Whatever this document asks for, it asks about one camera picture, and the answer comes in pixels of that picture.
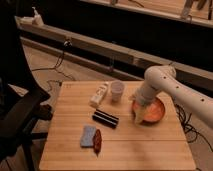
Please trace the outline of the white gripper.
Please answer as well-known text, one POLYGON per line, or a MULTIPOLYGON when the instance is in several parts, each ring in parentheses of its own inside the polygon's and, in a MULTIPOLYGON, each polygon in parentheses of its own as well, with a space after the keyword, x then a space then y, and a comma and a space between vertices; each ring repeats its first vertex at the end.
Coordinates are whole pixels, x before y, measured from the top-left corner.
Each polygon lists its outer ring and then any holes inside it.
POLYGON ((150 106, 148 105, 150 105, 155 100, 157 94, 158 91, 151 85, 149 85, 147 82, 142 83, 141 86, 136 89, 133 95, 134 100, 140 106, 145 106, 144 108, 139 107, 134 110, 136 124, 140 124, 143 121, 143 119, 145 119, 146 116, 149 114, 150 106))

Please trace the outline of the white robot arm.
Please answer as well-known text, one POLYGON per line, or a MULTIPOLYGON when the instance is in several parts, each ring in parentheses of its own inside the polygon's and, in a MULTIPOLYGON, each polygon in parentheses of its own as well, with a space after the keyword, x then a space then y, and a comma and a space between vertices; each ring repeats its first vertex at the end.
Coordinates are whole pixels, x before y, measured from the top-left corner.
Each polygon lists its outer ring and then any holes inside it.
POLYGON ((213 129, 213 98, 210 98, 176 80, 173 66, 151 66, 144 73, 144 82, 133 94, 137 104, 134 109, 135 122, 144 120, 145 111, 160 92, 165 92, 180 102, 193 114, 213 129))

